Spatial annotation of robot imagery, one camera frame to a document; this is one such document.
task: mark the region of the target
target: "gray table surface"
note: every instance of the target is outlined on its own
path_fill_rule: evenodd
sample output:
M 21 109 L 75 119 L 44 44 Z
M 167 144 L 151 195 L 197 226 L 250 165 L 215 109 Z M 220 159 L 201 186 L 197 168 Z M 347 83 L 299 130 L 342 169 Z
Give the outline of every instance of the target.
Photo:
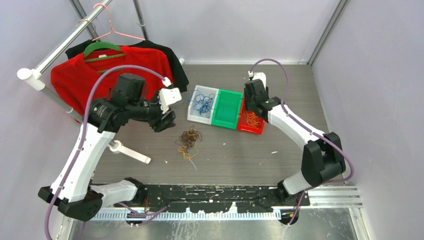
M 275 126 L 266 124 L 262 135 L 192 122 L 187 111 L 196 85 L 243 92 L 250 65 L 184 65 L 190 84 L 175 111 L 176 126 L 155 133 L 147 123 L 130 121 L 116 135 L 126 147 L 151 157 L 150 164 L 106 150 L 93 181 L 114 183 L 133 177 L 144 184 L 276 185 L 300 170 L 302 150 Z M 286 65 L 290 77 L 285 99 L 290 109 L 317 129 L 328 133 L 312 69 Z M 283 71 L 276 65 L 259 65 L 266 74 L 270 97 L 281 98 L 285 89 Z M 199 154 L 184 160 L 175 141 L 194 125 L 202 133 Z

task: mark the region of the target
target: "white wall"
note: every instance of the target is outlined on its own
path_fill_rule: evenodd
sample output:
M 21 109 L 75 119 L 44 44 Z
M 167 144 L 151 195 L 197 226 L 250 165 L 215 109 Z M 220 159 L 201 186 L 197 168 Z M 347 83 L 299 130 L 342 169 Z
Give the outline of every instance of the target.
M 89 12 L 98 0 L 81 1 Z M 187 63 L 307 62 L 338 0 L 140 0 L 150 40 Z M 117 31 L 142 37 L 131 0 L 109 5 Z M 95 22 L 109 31 L 106 12 Z M 111 35 L 106 41 L 138 42 Z
M 37 197 L 60 173 L 79 127 L 61 108 L 17 78 L 35 68 L 78 23 L 68 1 L 15 0 L 0 9 L 0 235 L 1 239 L 45 239 L 48 204 Z M 88 35 L 77 39 L 86 40 Z M 61 56 L 53 65 L 65 61 Z M 42 80 L 50 84 L 50 69 Z M 53 210 L 50 230 L 57 233 Z
M 422 239 L 424 1 L 350 1 L 313 66 L 377 240 Z

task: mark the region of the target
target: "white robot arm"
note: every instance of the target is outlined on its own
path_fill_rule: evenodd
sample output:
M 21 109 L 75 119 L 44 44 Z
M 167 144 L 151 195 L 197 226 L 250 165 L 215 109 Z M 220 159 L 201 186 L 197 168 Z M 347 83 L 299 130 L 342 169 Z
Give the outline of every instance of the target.
M 91 176 L 100 157 L 121 126 L 129 119 L 148 122 L 155 132 L 175 126 L 175 113 L 169 105 L 182 99 L 178 88 L 162 88 L 151 100 L 140 99 L 142 79 L 119 76 L 110 99 L 95 99 L 89 110 L 86 139 L 81 152 L 70 171 L 54 205 L 65 216 L 80 221 L 88 221 L 103 208 L 119 202 L 142 202 L 147 191 L 144 185 L 134 178 L 106 184 L 90 185 Z M 83 125 L 65 167 L 51 186 L 42 187 L 38 196 L 50 203 L 60 187 L 65 172 L 73 156 L 79 151 Z
M 301 170 L 278 183 L 278 197 L 284 200 L 343 173 L 346 170 L 343 156 L 312 133 L 327 138 L 341 149 L 339 136 L 334 132 L 325 134 L 312 127 L 295 115 L 287 105 L 282 105 L 278 97 L 269 98 L 265 83 L 266 76 L 263 72 L 255 73 L 251 80 L 245 83 L 245 109 L 279 128 L 303 149 Z

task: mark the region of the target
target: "green plastic bin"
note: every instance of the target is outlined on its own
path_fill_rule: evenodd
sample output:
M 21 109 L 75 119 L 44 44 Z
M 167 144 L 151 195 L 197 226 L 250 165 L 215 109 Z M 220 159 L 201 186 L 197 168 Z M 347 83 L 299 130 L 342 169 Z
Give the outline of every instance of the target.
M 243 93 L 220 89 L 212 115 L 212 125 L 236 129 Z

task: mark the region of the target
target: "red plastic bin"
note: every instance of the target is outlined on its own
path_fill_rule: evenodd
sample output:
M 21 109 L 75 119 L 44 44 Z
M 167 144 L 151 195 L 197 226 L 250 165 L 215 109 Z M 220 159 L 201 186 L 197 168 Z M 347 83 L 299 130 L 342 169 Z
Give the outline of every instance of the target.
M 236 129 L 247 133 L 262 134 L 266 123 L 265 120 L 260 119 L 259 126 L 251 126 L 247 123 L 247 114 L 253 114 L 253 112 L 245 110 L 245 98 L 243 97 L 243 100 L 241 101 L 240 115 L 238 116 Z

